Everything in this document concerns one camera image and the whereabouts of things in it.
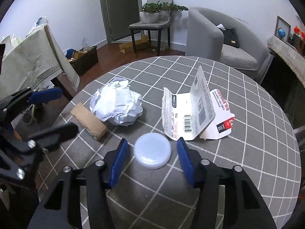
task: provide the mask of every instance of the gray door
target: gray door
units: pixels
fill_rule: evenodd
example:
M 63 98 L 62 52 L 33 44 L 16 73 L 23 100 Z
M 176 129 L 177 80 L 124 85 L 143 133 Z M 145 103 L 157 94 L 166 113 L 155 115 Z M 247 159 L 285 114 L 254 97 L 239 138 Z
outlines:
M 131 35 L 128 26 L 139 22 L 138 0 L 106 0 L 113 40 Z

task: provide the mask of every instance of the gray checkered tablecloth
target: gray checkered tablecloth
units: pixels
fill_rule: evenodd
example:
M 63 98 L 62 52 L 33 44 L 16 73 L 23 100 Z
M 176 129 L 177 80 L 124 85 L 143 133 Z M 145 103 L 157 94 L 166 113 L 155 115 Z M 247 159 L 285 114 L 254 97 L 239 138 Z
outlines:
M 219 89 L 229 101 L 235 120 L 229 136 L 206 141 L 196 138 L 188 141 L 187 145 L 218 166 L 243 166 L 263 196 L 277 228 L 281 228 L 295 207 L 301 179 L 300 155 L 292 127 L 275 100 L 255 81 L 226 65 L 198 57 L 143 59 L 116 68 L 88 84 L 65 107 L 54 124 L 72 121 L 79 126 L 79 134 L 61 144 L 58 151 L 48 154 L 40 164 L 39 197 L 64 166 L 86 167 L 102 159 L 125 138 L 131 146 L 130 156 L 118 184 L 107 192 L 116 227 L 189 228 L 198 190 L 192 189 L 185 181 L 176 141 L 170 140 L 172 156 L 167 165 L 158 170 L 140 166 L 133 157 L 132 148 L 144 133 L 163 133 L 163 87 L 172 93 L 189 92 L 199 65 L 210 90 Z M 109 125 L 109 132 L 97 141 L 71 116 L 70 111 L 79 102 L 89 108 L 91 96 L 115 76 L 130 80 L 130 89 L 143 96 L 143 114 L 129 127 Z M 220 186 L 217 228 L 222 226 L 224 190 Z M 85 188 L 82 189 L 80 208 L 83 228 L 89 228 Z

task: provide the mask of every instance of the black storage bin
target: black storage bin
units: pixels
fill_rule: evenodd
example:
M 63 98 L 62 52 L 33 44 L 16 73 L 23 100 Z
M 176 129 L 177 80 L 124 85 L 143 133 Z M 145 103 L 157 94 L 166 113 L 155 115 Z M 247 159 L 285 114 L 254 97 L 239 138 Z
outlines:
M 75 69 L 79 76 L 85 74 L 92 66 L 94 66 L 98 61 L 96 46 L 88 51 L 85 55 L 81 56 L 74 62 L 70 62 L 72 67 Z

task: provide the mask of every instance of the metal screw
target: metal screw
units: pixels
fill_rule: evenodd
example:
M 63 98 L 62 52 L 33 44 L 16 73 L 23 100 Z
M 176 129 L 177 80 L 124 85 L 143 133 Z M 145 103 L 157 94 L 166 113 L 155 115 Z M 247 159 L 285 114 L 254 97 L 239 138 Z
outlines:
M 33 149 L 36 146 L 36 142 L 31 139 L 27 142 L 27 145 Z
M 17 170 L 17 173 L 16 173 L 16 174 L 17 174 L 17 177 L 18 177 L 19 179 L 21 179 L 21 180 L 22 180 L 22 179 L 24 178 L 24 176 L 25 176 L 24 170 L 23 170 L 23 169 L 20 169 L 20 168 Z
M 70 166 L 65 166 L 63 168 L 63 172 L 66 172 L 66 173 L 68 173 L 70 170 L 72 170 L 72 168 Z
M 105 162 L 103 160 L 97 160 L 96 161 L 96 166 L 103 166 Z
M 234 170 L 237 172 L 241 172 L 242 171 L 242 167 L 239 165 L 234 166 Z
M 200 163 L 201 163 L 202 165 L 209 165 L 209 160 L 203 159 L 203 160 L 200 161 Z

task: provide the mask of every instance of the white wall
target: white wall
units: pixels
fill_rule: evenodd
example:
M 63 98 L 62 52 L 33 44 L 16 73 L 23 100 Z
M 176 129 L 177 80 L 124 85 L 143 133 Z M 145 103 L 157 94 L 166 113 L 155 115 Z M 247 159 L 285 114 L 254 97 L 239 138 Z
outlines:
M 274 35 L 277 16 L 291 25 L 300 25 L 297 13 L 288 0 L 173 0 L 176 4 L 206 7 L 245 21 L 253 32 L 266 44 Z M 171 27 L 172 42 L 186 45 L 188 12 L 175 18 Z
M 47 16 L 51 31 L 65 51 L 107 43 L 100 0 L 15 0 L 0 23 L 0 39 L 6 35 L 25 38 L 39 17 Z

